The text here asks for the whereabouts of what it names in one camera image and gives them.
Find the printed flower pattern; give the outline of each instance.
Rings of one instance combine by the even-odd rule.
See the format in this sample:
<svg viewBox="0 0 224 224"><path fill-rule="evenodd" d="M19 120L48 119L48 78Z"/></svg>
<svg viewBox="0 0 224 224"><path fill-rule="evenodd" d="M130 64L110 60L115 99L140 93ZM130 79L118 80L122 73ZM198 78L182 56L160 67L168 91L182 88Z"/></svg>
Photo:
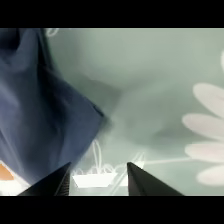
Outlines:
<svg viewBox="0 0 224 224"><path fill-rule="evenodd" d="M224 71L224 52L221 55ZM218 164L200 172L197 180L210 186L224 186L224 89L199 83L193 88L196 99L215 116L187 114L182 121L191 131L211 141L187 145L185 152L192 159Z"/></svg>

